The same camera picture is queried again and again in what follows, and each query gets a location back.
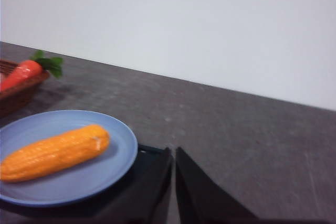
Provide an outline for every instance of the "gray table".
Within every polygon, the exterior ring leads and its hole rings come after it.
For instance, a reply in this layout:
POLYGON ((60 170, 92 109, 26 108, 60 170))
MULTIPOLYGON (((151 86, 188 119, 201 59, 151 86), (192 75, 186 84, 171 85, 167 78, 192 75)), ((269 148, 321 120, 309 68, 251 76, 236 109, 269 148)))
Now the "gray table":
MULTIPOLYGON (((3 59, 33 52, 1 44, 3 59)), ((336 112, 62 57, 64 77, 48 79, 0 126, 51 110, 102 112, 125 122, 141 144, 182 146, 259 217, 336 222, 336 112)), ((173 189, 168 223, 178 216, 173 189)))

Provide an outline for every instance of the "wicker basket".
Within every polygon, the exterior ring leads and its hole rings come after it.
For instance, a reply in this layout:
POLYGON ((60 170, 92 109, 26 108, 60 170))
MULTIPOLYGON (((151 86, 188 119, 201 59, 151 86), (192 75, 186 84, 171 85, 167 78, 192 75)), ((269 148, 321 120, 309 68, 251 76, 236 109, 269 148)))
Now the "wicker basket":
MULTIPOLYGON (((16 67, 17 63, 7 60, 0 60, 0 72, 9 75, 16 67)), ((33 98, 37 88, 44 80, 49 78, 47 71, 29 78, 26 81, 0 92, 0 118, 24 107, 33 98)))

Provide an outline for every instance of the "orange carrot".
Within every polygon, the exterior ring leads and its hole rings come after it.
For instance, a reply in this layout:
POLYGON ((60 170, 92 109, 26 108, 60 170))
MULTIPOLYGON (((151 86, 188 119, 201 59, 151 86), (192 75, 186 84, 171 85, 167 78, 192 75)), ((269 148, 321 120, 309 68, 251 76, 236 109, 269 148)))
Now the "orange carrot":
POLYGON ((62 75, 62 58, 52 57, 50 59, 43 57, 43 52, 38 50, 30 60, 21 62, 12 73, 0 83, 0 91, 4 91, 28 78, 37 76, 43 70, 49 70, 56 78, 62 75))

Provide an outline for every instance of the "yellow corn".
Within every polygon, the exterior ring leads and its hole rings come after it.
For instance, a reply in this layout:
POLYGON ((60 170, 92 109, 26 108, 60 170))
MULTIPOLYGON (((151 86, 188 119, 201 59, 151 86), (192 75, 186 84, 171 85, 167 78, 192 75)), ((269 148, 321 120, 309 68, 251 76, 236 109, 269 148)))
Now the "yellow corn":
POLYGON ((40 140, 8 155, 0 166, 0 180, 19 182, 72 167, 103 153, 109 133, 99 125, 40 140))

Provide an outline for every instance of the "white wall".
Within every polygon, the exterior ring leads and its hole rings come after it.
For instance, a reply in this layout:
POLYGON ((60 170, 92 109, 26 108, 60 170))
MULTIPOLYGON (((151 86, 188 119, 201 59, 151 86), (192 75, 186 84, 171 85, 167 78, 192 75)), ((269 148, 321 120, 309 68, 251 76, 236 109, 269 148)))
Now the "white wall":
POLYGON ((336 110, 336 0, 1 0, 2 41, 336 110))

